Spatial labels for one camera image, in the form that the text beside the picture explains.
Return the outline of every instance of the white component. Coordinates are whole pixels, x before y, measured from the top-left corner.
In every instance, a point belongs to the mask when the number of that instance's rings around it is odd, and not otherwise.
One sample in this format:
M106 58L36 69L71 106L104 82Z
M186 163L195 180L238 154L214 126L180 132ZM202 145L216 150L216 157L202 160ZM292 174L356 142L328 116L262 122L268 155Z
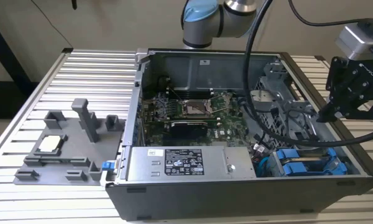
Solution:
M262 146L262 145L259 145L259 144L255 144L255 146L254 146L254 150L256 150L256 151L259 151L260 153L263 153L263 152L264 152L264 150L266 150L266 147L264 147L264 146Z
M163 149L148 149L148 156L163 156Z
M44 137L39 146L40 151L51 153L52 151L56 150L60 141L62 141L62 137L59 135L50 135Z
M200 60L199 64L200 65L210 65L211 64L211 60Z

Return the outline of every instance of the blue latch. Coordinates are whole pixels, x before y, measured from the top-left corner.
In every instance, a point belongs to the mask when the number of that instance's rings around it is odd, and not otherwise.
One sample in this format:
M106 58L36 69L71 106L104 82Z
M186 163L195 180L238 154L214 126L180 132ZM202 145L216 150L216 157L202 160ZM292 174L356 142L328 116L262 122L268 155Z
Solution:
M115 162L103 162L102 169L107 170L107 171L114 171L115 170Z

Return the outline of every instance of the motherboard chip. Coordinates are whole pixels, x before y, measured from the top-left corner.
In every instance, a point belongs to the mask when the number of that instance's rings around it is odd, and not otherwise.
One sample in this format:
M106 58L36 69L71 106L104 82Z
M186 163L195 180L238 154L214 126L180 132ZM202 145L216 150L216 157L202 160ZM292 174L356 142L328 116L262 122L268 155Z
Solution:
M199 101L188 101L186 103L187 114L206 114L206 104Z
M204 100L186 100L182 104L184 116L207 116L208 111Z

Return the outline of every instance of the cable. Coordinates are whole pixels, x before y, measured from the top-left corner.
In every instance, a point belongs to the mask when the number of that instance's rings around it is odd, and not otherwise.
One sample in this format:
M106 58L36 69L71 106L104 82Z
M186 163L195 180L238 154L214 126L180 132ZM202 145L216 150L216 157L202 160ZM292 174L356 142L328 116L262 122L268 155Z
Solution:
M186 1L186 5L184 5L184 8L183 8L183 13L182 13L182 28L184 30L184 15L186 15L186 8L187 8L187 5L188 5L188 2L190 0Z
M52 28L58 31L58 33L63 36L64 40L68 42L68 44L71 45L71 47L74 48L74 45L71 44L71 42L68 41L68 39L66 38L66 36L63 35L63 33L58 30L58 28L55 27L55 25L52 24L50 18L47 17L46 13L43 12L42 8L39 7L39 5L36 4L35 0L31 0L31 2L35 4L35 6L38 7L38 9L40 10L42 14L44 15L44 17L47 18L47 21L50 22Z
M247 102L248 105L251 107L251 112L252 112L252 116L255 117L255 120L260 126L260 128L266 131L266 133L275 138L279 141L283 141L288 144L292 145L300 145L300 146L308 146L308 147L338 147L338 146L347 146L347 145L352 145L352 144L360 144L363 142L371 141L373 140L373 132L354 138L354 139L348 139L348 140L342 140L342 141L332 141L332 142L318 142L318 141L312 141L312 140L295 140L291 139L288 137L284 137L282 135L278 135L276 133L272 132L272 130L264 125L264 123L260 120L260 116L258 114L258 110L252 101L252 98L250 97L251 95L251 90L250 90L250 62L251 62L251 53L252 53L252 47L254 47L254 41L258 35L258 31L259 31L259 26L260 23L263 21L266 12L271 6L272 0L266 0L262 10L258 13L258 17L254 21L254 26L252 26L252 32L250 35L250 39L248 39L248 43L247 43L247 50L244 53L244 59L243 59L243 90L244 90L244 94L247 96Z
M259 140L259 145L262 145L263 144L263 142L264 142L264 138L266 138L266 132L263 131L263 135L262 135L262 138L260 138L260 140Z
M360 22L360 21L364 21L364 20L370 20L370 18L364 18L364 19L344 20L344 21L324 22L324 23L310 22L310 21L307 21L307 20L302 17L302 15L299 14L292 0L290 0L290 5L291 5L291 9L292 9L294 14L296 15L298 19L299 19L306 25L310 25L310 26L314 26L314 27L330 27L330 26L338 26L338 25L343 25L343 24L348 24L348 23L356 23L356 22Z

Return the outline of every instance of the blue release tab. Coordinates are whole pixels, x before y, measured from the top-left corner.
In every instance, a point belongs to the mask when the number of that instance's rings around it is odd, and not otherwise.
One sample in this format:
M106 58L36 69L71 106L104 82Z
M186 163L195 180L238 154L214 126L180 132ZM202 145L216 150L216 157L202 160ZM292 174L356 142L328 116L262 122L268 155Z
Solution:
M218 0L190 0L184 12L184 21L196 22L203 20L216 12L218 8Z
M115 170L115 162L103 162L102 169L107 170L107 171L114 171Z

